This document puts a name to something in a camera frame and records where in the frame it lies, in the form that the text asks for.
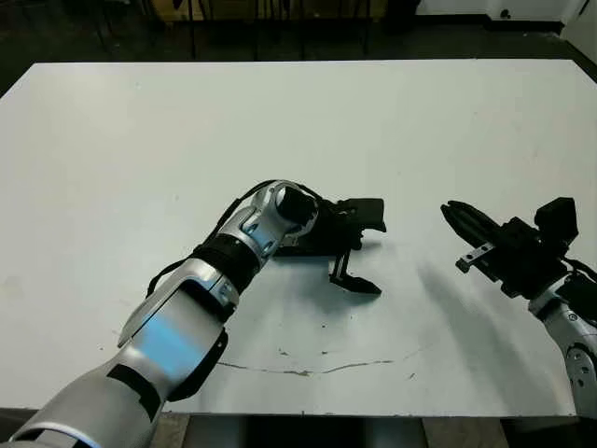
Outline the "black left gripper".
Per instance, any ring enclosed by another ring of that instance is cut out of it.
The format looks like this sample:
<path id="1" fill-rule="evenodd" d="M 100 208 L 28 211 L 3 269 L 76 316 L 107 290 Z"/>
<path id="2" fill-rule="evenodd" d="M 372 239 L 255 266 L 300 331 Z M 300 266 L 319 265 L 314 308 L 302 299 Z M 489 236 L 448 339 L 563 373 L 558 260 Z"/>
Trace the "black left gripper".
<path id="1" fill-rule="evenodd" d="M 362 231 L 387 232 L 383 219 L 361 222 L 364 199 L 318 200 L 317 217 L 306 235 L 308 256 L 334 256 L 335 265 L 329 281 L 349 292 L 380 295 L 382 290 L 372 282 L 347 273 L 350 252 L 360 245 Z"/>

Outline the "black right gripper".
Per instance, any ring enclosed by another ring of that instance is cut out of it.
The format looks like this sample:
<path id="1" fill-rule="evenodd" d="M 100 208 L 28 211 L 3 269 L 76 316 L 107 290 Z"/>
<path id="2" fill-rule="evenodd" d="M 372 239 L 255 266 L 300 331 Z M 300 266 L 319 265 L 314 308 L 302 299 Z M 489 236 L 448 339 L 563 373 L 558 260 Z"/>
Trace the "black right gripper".
<path id="1" fill-rule="evenodd" d="M 567 269 L 539 241 L 539 231 L 518 217 L 498 225 L 474 206 L 448 201 L 440 206 L 447 223 L 479 254 L 457 262 L 464 273 L 472 267 L 499 281 L 509 298 L 534 299 L 564 278 Z"/>

